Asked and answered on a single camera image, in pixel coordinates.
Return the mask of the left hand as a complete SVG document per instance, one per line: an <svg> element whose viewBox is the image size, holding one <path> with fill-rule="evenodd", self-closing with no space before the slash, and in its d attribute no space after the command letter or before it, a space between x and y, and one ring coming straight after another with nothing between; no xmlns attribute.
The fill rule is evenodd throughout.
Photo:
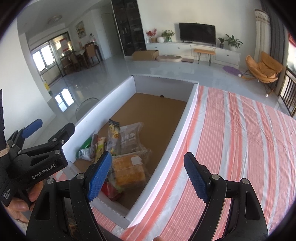
<svg viewBox="0 0 296 241"><path fill-rule="evenodd" d="M41 181L33 186L33 188L29 192L29 200L33 204L29 206L27 202L19 198L13 198L8 207L5 207L5 210L14 220L20 221L22 223L28 223L29 220L24 216L24 212L32 211L35 205L36 200L38 199L42 189L44 186L44 182Z"/></svg>

